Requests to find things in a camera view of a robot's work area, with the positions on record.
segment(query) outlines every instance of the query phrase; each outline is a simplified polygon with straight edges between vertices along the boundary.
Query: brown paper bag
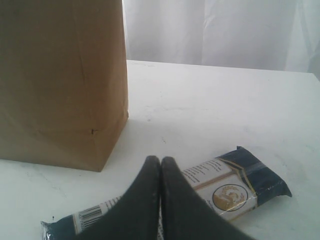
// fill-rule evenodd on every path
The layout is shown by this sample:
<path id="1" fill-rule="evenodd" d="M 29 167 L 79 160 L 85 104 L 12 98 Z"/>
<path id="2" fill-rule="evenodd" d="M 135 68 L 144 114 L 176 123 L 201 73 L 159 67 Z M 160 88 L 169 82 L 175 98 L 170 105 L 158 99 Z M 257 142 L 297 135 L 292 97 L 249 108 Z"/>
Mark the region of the brown paper bag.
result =
<path id="1" fill-rule="evenodd" d="M 0 158 L 101 171 L 128 118 L 121 0 L 0 1 Z"/>

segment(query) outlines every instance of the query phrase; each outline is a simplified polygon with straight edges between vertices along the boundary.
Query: table surface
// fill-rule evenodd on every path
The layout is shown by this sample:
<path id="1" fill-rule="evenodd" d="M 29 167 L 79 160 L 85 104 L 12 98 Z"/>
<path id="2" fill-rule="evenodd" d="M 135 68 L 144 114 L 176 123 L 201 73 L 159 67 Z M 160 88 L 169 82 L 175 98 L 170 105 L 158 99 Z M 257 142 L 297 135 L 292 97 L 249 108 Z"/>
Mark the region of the table surface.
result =
<path id="1" fill-rule="evenodd" d="M 101 173 L 0 160 L 0 239 L 39 240 L 57 221 L 121 195 L 147 155 L 181 169 L 243 146 L 281 196 L 233 223 L 258 240 L 319 239 L 320 82 L 310 73 L 128 61 L 129 121 Z"/>

